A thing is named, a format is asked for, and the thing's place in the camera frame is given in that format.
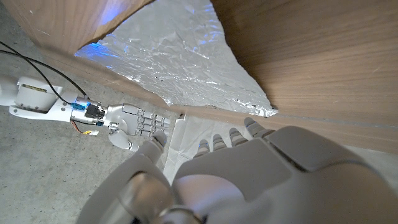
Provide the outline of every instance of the connector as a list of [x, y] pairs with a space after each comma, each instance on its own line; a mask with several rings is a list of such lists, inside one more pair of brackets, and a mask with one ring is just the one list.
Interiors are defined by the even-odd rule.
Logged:
[[85, 110], [86, 106], [80, 105], [78, 103], [71, 103], [70, 106], [72, 106], [72, 108], [74, 110]]

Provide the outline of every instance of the wooden panel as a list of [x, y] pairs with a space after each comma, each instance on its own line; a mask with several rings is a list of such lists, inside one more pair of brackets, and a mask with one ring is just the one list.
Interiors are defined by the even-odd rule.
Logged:
[[2, 0], [39, 47], [74, 55], [152, 0]]
[[281, 114], [398, 125], [398, 1], [213, 0]]
[[[1, 1], [46, 62], [61, 70], [172, 111], [236, 124], [246, 117], [210, 106], [167, 107], [134, 82], [74, 57], [149, 0]], [[398, 154], [398, 1], [213, 4], [238, 62], [280, 110], [254, 119], [267, 128], [296, 125], [340, 144]]]

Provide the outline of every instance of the cable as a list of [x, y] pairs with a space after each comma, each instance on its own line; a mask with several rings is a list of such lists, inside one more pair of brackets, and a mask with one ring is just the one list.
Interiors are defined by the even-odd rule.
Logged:
[[95, 125], [95, 124], [84, 123], [84, 122], [81, 122], [81, 121], [74, 121], [74, 122], [77, 122], [77, 123], [80, 123], [80, 124]]
[[56, 94], [57, 97], [59, 97], [62, 101], [64, 101], [67, 104], [71, 104], [69, 102], [67, 102], [66, 100], [64, 100], [58, 93], [57, 91], [55, 91], [54, 87], [52, 86], [52, 84], [50, 83], [50, 81], [47, 79], [47, 77], [42, 73], [42, 71], [40, 71], [40, 69], [38, 69], [32, 62], [30, 62], [29, 59], [27, 59], [25, 56], [21, 55], [18, 51], [14, 50], [12, 47], [8, 46], [7, 44], [3, 43], [0, 41], [0, 44], [7, 47], [8, 49], [12, 50], [15, 54], [18, 55], [18, 57], [23, 58], [27, 63], [29, 63], [29, 65], [31, 65], [32, 67], [34, 67], [37, 72], [39, 72], [41, 74], [41, 76], [44, 78], [44, 80], [49, 84], [50, 88], [52, 89], [52, 91]]
[[[0, 50], [0, 53], [12, 55], [12, 56], [15, 56], [15, 57], [23, 58], [23, 57], [19, 56], [18, 54], [15, 54], [15, 53], [12, 53], [12, 52], [8, 52], [8, 51], [6, 51], [6, 50]], [[26, 57], [26, 56], [24, 56], [24, 57], [25, 57], [27, 60], [30, 60], [31, 62], [37, 63], [37, 64], [39, 64], [39, 65], [42, 65], [42, 66], [44, 66], [44, 67], [46, 67], [46, 68], [48, 68], [48, 69], [51, 69], [52, 71], [58, 73], [58, 74], [59, 74], [60, 76], [62, 76], [64, 79], [68, 80], [73, 86], [75, 86], [75, 87], [80, 91], [80, 93], [83, 94], [83, 96], [87, 96], [87, 94], [80, 88], [80, 86], [78, 86], [73, 80], [71, 80], [69, 77], [67, 77], [67, 76], [66, 76], [64, 73], [62, 73], [61, 71], [57, 70], [56, 68], [51, 67], [50, 65], [47, 65], [47, 64], [45, 64], [45, 63], [43, 63], [43, 62], [40, 62], [40, 61], [38, 61], [38, 60], [32, 59], [32, 58], [30, 58], [30, 57]]]
[[77, 125], [76, 125], [76, 123], [75, 123], [74, 121], [70, 121], [70, 123], [73, 125], [73, 127], [74, 127], [78, 132], [80, 132], [80, 134], [83, 134], [83, 133], [79, 130], [79, 128], [77, 127]]

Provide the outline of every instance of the orange wire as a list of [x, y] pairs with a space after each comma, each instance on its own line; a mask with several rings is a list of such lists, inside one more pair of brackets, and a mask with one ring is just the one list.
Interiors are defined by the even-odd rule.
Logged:
[[70, 121], [70, 123], [73, 125], [73, 127], [74, 127], [78, 132], [80, 132], [80, 134], [83, 134], [83, 133], [79, 130], [79, 128], [77, 127], [77, 125], [76, 125], [76, 123], [75, 123], [74, 121]]

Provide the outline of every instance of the robotic hand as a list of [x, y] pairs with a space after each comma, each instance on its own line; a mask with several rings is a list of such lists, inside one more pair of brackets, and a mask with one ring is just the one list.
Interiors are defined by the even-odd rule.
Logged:
[[156, 131], [169, 135], [170, 120], [144, 111], [134, 105], [103, 106], [100, 102], [79, 97], [77, 93], [54, 90], [66, 102], [57, 98], [48, 83], [31, 77], [0, 76], [0, 105], [9, 106], [10, 114], [28, 119], [78, 121], [105, 126], [110, 130], [109, 140], [117, 147], [137, 149], [128, 135], [151, 136]]
[[87, 223], [396, 223], [398, 198], [360, 157], [293, 126], [267, 130], [251, 118], [253, 137], [216, 134], [213, 152], [179, 168], [170, 186], [156, 164], [166, 136], [152, 135], [86, 202]]

